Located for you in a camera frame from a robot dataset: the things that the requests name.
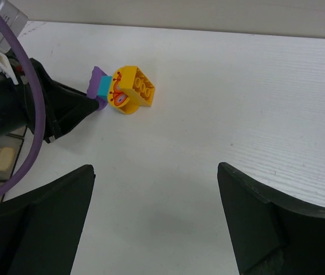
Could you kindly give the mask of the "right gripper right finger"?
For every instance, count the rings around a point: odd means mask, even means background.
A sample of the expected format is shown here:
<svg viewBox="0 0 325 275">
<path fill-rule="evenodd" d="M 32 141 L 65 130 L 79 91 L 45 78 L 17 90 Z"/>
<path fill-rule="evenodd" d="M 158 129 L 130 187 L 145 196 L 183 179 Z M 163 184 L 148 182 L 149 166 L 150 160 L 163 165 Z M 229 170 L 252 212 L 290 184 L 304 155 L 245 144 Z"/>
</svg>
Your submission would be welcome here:
<svg viewBox="0 0 325 275">
<path fill-rule="evenodd" d="M 217 178 L 240 274 L 325 274 L 325 207 L 228 163 L 218 165 Z"/>
</svg>

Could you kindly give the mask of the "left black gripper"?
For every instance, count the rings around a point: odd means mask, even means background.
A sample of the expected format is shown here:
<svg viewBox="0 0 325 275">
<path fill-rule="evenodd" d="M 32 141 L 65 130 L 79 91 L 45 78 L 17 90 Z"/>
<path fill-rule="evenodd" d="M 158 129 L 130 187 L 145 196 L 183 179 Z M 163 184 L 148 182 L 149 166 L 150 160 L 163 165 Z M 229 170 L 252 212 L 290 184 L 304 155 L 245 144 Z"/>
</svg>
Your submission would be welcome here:
<svg viewBox="0 0 325 275">
<path fill-rule="evenodd" d="M 86 94 L 54 81 L 42 64 L 30 59 L 40 81 L 45 102 L 44 140 L 58 139 L 73 130 L 99 104 Z M 7 135 L 23 126 L 35 128 L 35 110 L 32 92 L 28 84 L 14 85 L 9 78 L 0 80 L 0 136 Z"/>
</svg>

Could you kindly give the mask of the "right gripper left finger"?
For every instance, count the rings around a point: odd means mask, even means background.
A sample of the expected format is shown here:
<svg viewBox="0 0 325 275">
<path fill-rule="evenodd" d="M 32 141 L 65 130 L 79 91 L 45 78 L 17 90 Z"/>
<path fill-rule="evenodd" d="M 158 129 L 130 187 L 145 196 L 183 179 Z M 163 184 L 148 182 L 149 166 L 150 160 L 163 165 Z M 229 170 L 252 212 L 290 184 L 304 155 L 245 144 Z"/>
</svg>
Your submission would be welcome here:
<svg viewBox="0 0 325 275">
<path fill-rule="evenodd" d="M 0 274 L 70 274 L 94 183 L 87 164 L 0 203 Z"/>
</svg>

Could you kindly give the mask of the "purple lego block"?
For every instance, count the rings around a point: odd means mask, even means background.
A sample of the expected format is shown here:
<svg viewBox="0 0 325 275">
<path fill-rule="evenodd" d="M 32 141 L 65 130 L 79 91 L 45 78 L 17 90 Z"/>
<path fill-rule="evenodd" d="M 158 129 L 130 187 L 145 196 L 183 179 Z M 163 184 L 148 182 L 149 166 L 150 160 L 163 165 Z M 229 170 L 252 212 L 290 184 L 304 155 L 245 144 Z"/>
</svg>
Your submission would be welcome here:
<svg viewBox="0 0 325 275">
<path fill-rule="evenodd" d="M 97 109 L 98 111 L 101 111 L 107 105 L 107 100 L 102 99 L 98 95 L 99 86 L 103 76 L 107 76 L 107 75 L 98 66 L 94 66 L 91 73 L 91 78 L 89 80 L 87 93 L 86 93 L 87 98 L 96 100 L 98 102 L 99 104 L 99 107 Z"/>
</svg>

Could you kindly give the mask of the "small teal lego piece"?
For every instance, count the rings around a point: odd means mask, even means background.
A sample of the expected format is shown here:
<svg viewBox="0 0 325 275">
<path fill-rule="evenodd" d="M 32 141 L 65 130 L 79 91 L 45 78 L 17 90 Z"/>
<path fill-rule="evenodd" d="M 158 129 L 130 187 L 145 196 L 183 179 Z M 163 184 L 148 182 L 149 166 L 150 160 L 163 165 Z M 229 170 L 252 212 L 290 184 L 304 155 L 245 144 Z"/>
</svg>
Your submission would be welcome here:
<svg viewBox="0 0 325 275">
<path fill-rule="evenodd" d="M 112 76 L 102 76 L 98 88 L 97 95 L 104 101 L 107 101 L 109 88 L 112 82 Z"/>
</svg>

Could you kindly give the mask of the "yellow flower lego block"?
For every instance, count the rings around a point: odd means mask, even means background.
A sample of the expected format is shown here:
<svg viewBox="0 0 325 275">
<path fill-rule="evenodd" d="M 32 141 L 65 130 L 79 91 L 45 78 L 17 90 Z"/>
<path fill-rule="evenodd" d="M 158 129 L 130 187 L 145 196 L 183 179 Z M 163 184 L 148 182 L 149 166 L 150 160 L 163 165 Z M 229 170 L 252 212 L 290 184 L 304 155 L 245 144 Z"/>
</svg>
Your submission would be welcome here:
<svg viewBox="0 0 325 275">
<path fill-rule="evenodd" d="M 119 68 L 111 78 L 111 84 L 108 89 L 107 100 L 111 107 L 124 115 L 131 115 L 139 109 L 139 106 L 131 101 L 131 98 L 125 94 L 120 83 L 124 75 L 124 67 Z"/>
</svg>

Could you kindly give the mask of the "yellow angled lego block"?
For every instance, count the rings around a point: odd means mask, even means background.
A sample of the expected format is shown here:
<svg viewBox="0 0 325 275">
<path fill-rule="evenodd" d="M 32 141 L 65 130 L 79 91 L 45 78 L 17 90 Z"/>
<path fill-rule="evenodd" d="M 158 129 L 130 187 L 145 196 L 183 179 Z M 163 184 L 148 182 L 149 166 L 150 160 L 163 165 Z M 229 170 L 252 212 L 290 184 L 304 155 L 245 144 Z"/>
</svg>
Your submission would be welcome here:
<svg viewBox="0 0 325 275">
<path fill-rule="evenodd" d="M 119 88 L 138 106 L 152 106 L 155 87 L 137 66 L 120 68 Z"/>
</svg>

